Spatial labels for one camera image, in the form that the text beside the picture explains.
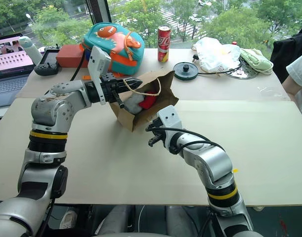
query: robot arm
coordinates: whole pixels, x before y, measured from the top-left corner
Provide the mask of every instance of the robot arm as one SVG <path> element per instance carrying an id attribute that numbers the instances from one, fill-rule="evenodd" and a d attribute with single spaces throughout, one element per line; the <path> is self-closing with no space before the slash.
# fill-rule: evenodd
<path id="1" fill-rule="evenodd" d="M 67 132 L 74 115 L 96 102 L 118 102 L 124 107 L 118 94 L 129 89 L 107 73 L 110 61 L 94 46 L 88 63 L 92 81 L 59 83 L 33 102 L 32 130 L 19 176 L 19 194 L 0 203 L 0 236 L 35 236 L 51 200 L 64 194 L 68 170 L 61 164 L 66 158 Z M 137 79 L 126 82 L 133 89 L 142 84 Z"/>
<path id="2" fill-rule="evenodd" d="M 253 232 L 250 216 L 234 181 L 232 162 L 223 148 L 200 134 L 183 130 L 174 106 L 160 110 L 157 117 L 146 128 L 155 135 L 149 145 L 152 147 L 163 141 L 170 153 L 179 154 L 197 170 L 215 213 L 213 227 L 216 236 L 260 237 Z"/>

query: crosswalk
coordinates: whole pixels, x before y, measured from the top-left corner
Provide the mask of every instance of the crosswalk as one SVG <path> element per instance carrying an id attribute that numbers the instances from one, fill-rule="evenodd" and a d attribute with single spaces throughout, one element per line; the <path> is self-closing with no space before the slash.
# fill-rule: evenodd
<path id="1" fill-rule="evenodd" d="M 180 31 L 183 31 L 183 26 L 180 26 L 178 24 L 178 22 L 173 18 L 173 13 L 168 11 L 167 9 L 161 8 L 160 13 L 163 17 L 163 19 L 165 20 L 165 22 L 171 26 L 172 29 L 177 30 L 179 29 Z M 201 29 L 201 24 L 198 23 L 198 25 L 196 26 L 196 32 L 194 34 L 194 39 L 199 39 L 200 38 L 200 29 Z M 193 34 L 193 30 L 194 28 L 188 24 L 186 27 L 186 34 L 191 37 Z"/>

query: laptop keyboard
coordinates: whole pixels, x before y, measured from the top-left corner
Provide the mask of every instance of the laptop keyboard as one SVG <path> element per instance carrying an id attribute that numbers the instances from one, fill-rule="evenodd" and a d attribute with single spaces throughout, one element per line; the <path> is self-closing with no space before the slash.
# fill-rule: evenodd
<path id="1" fill-rule="evenodd" d="M 27 81 L 27 77 L 0 81 L 0 93 L 20 90 Z"/>

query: paper bag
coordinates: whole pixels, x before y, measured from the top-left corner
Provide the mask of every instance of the paper bag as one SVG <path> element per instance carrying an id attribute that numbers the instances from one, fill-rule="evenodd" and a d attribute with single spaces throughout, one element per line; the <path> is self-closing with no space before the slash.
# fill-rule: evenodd
<path id="1" fill-rule="evenodd" d="M 156 102 L 148 110 L 142 110 L 140 113 L 133 115 L 125 109 L 120 109 L 118 103 L 110 104 L 112 111 L 115 113 L 117 120 L 123 127 L 130 131 L 134 131 L 137 127 L 152 120 L 154 115 L 168 105 L 175 105 L 178 101 L 171 90 L 171 84 L 174 77 L 174 71 L 156 71 L 148 72 L 138 77 L 143 83 L 137 91 L 155 90 L 159 91 L 159 83 L 161 83 L 161 93 L 157 96 Z M 120 94 L 122 101 L 125 101 L 132 95 L 131 91 Z"/>

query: window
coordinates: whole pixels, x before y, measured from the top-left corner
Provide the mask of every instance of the window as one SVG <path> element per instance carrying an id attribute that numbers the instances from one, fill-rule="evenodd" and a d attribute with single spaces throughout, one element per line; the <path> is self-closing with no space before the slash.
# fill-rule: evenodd
<path id="1" fill-rule="evenodd" d="M 302 0 L 107 0 L 112 22 L 157 47 L 157 28 L 172 29 L 171 48 L 190 48 L 200 38 L 236 41 L 269 58 L 275 40 L 302 28 Z"/>
<path id="2" fill-rule="evenodd" d="M 80 43 L 91 26 L 84 0 L 0 0 L 0 36 L 21 32 L 38 48 Z"/>

